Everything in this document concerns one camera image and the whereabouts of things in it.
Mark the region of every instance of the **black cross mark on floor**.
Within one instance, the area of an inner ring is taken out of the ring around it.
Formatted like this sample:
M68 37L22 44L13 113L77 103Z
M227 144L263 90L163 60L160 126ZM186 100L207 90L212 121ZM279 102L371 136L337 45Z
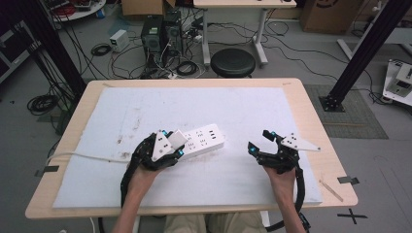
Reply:
M367 218L367 216L354 215L354 213L352 212L352 209L349 209L349 212L351 213L350 215L337 214L337 216L351 217L352 220L354 221L354 224L357 224L357 220L355 219L355 217Z

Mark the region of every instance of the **stool seat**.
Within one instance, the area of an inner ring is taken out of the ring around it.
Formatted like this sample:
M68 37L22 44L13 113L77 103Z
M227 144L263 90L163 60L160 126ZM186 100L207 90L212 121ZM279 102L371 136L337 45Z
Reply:
M244 50L224 49L212 56L210 66L218 76L245 78L254 72L256 62L254 57Z

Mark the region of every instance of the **person's right arm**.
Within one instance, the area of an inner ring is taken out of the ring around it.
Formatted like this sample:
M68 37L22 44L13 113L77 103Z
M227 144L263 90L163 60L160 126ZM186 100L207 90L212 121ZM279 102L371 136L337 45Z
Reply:
M293 203L295 169L278 174L274 168L264 166L263 168L269 176L276 202L284 219L286 231L288 233L305 233Z

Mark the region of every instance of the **white mat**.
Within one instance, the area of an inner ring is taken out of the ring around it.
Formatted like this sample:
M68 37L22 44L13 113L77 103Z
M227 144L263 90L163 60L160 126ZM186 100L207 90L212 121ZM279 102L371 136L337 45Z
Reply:
M275 203L269 179L248 154L248 142L276 152L263 129L286 136L297 133L281 88L106 88L90 117L77 152L129 160L150 133L183 132L216 123L224 147L178 162L154 181L142 206L250 205ZM305 203L322 196L304 152ZM120 206L120 181L126 163L72 156L55 208Z

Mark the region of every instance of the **person's right hand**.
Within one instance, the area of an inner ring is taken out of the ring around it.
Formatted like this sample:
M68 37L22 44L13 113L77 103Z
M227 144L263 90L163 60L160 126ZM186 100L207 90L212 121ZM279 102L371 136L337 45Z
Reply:
M273 193L275 194L278 204L293 203L293 187L295 179L295 169L278 174L276 169L263 166L269 176L272 184Z

